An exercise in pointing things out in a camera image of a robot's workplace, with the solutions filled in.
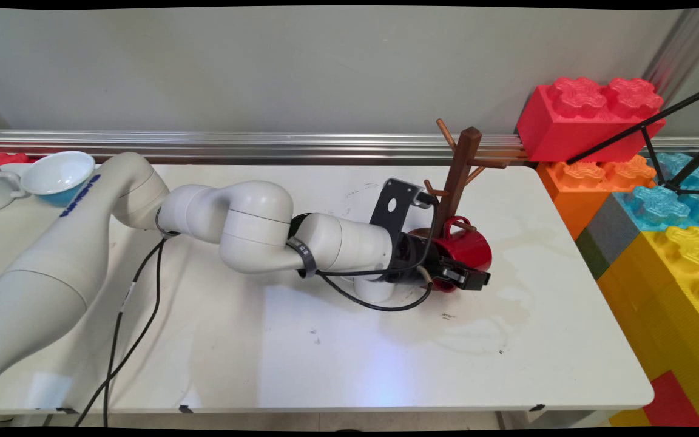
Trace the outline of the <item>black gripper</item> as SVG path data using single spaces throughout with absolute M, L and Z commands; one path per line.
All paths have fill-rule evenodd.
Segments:
M 444 293 L 454 290 L 480 291 L 488 285 L 491 274 L 446 257 L 447 252 L 432 240 L 425 248 L 427 231 L 410 231 L 402 233 L 394 249 L 389 268 L 399 270 L 415 265 L 425 256 L 422 263 L 433 279 L 433 288 Z M 391 284 L 425 285 L 424 277 L 416 268 L 405 272 L 389 274 Z

